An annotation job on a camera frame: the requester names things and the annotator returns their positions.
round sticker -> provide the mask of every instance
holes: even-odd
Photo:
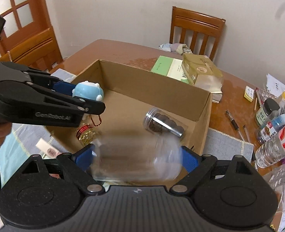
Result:
[[[206,73],[207,72],[207,69],[204,68],[204,67],[197,67],[196,68],[198,71],[200,71],[201,73]]]

ballpoint pen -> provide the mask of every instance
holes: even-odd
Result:
[[[249,133],[248,133],[248,129],[247,129],[246,125],[244,125],[243,128],[244,128],[244,131],[246,133],[247,141],[250,143],[250,137],[249,137]],[[257,171],[258,170],[258,165],[257,165],[257,160],[256,160],[256,156],[254,154],[254,151],[252,151],[251,160],[253,161],[254,168]]]
[[[239,133],[241,139],[242,139],[243,141],[245,141],[245,139],[244,139],[244,137],[241,135],[241,132],[240,132],[240,130],[239,130],[239,127],[238,127],[238,125],[236,124],[236,122],[235,122],[234,118],[232,117],[231,113],[230,113],[229,111],[226,111],[226,113],[227,113],[227,116],[229,116],[230,121],[231,121],[231,123],[232,123],[234,129],[235,129],[236,131],[238,131],[238,133]]]

ribbed gray surface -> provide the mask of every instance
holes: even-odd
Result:
[[[164,187],[121,186],[111,186],[104,195],[88,197],[74,216],[59,225],[36,230],[4,226],[0,231],[232,232],[206,222],[187,198],[172,196]],[[255,231],[272,230],[266,227]]]

green book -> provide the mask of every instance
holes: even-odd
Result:
[[[159,56],[151,72],[189,83],[182,69],[182,60],[167,56]]]

green jar label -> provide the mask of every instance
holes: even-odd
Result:
[[[257,114],[256,114],[256,118],[257,118],[258,123],[259,123],[260,125],[262,125],[263,122],[267,119],[267,117],[268,117],[268,116],[267,116],[266,113],[264,112],[263,107],[261,107],[261,108],[258,110]]]

